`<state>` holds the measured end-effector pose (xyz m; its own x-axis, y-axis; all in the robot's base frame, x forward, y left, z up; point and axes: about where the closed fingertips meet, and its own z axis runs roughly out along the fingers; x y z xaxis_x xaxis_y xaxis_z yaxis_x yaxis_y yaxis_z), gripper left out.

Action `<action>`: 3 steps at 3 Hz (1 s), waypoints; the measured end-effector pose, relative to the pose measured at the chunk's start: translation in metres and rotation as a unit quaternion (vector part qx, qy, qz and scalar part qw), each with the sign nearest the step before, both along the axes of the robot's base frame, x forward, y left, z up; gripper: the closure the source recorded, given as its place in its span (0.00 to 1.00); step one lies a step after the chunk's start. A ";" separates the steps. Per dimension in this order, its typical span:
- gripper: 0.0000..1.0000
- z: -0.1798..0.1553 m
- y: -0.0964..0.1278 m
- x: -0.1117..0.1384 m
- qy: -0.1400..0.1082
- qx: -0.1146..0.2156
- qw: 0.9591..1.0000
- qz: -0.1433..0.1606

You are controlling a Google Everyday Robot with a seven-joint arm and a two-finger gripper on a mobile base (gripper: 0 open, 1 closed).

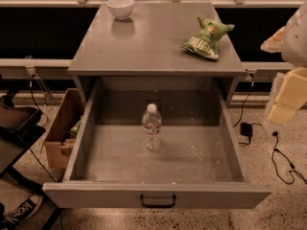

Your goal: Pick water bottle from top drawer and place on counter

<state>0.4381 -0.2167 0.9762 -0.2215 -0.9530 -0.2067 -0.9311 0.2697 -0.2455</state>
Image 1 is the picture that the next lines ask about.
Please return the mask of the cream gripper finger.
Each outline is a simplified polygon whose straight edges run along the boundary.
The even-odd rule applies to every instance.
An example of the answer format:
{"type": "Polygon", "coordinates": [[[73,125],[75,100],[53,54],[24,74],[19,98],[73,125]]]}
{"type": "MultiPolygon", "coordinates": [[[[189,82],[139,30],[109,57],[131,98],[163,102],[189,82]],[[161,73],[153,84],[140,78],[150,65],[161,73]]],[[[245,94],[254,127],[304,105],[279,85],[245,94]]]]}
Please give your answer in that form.
{"type": "Polygon", "coordinates": [[[285,126],[306,103],[307,68],[298,67],[284,76],[267,121],[285,126]]]}
{"type": "Polygon", "coordinates": [[[260,49],[267,53],[280,53],[283,44],[283,34],[285,28],[280,28],[277,32],[275,32],[271,37],[265,40],[260,49]]]}

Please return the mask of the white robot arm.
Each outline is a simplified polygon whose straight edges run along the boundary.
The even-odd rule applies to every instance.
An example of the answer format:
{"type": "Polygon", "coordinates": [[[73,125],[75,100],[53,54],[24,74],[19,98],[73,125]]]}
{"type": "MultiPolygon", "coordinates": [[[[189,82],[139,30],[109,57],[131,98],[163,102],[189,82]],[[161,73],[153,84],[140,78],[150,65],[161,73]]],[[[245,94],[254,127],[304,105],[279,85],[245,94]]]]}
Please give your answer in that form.
{"type": "Polygon", "coordinates": [[[307,3],[304,3],[287,24],[263,42],[260,49],[280,53],[294,68],[283,76],[275,96],[270,99],[265,124],[283,127],[307,103],[307,3]]]}

